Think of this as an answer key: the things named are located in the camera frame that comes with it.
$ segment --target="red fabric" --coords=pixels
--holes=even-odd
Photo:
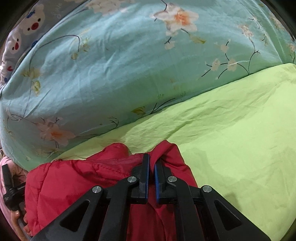
[[[175,144],[163,141],[150,154],[150,168],[162,157],[174,176],[196,186],[190,168]],[[86,160],[54,161],[38,166],[27,175],[25,203],[28,225],[33,235],[47,226],[79,197],[95,185],[103,188],[130,176],[142,163],[143,154],[128,156],[124,144],[115,143]],[[172,205],[158,205],[155,188],[149,186],[148,204],[131,205],[128,241],[175,241]]]

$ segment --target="yellow-green sheet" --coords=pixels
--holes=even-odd
[[[92,138],[81,159],[114,142],[132,153],[176,143],[199,186],[209,184],[279,241],[296,218],[296,65],[272,67]]]

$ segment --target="red cloth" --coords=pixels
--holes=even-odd
[[[172,174],[188,185],[196,182],[175,144],[163,141],[149,152],[150,168],[162,157]],[[33,235],[53,221],[93,186],[103,188],[130,176],[142,163],[143,154],[128,156],[124,144],[115,143],[86,160],[54,161],[38,166],[27,175],[25,203],[28,225]],[[172,205],[158,205],[155,188],[149,186],[148,204],[131,205],[128,241],[175,241]]]

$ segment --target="bed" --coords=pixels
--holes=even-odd
[[[199,186],[280,240],[296,217],[293,28],[261,1],[111,2],[41,0],[11,31],[6,155],[32,170],[167,139]]]

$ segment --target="silver bolt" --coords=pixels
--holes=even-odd
[[[95,186],[95,187],[93,187],[92,191],[93,191],[93,193],[99,193],[100,191],[102,191],[102,188],[99,186]]]
[[[177,180],[177,178],[175,176],[168,177],[168,181],[171,183],[174,183],[176,180]]]
[[[129,183],[134,183],[136,180],[137,180],[137,178],[134,177],[134,176],[131,176],[131,177],[128,178]]]
[[[212,191],[212,188],[210,186],[207,186],[207,185],[203,186],[202,189],[203,189],[204,192],[211,192]]]

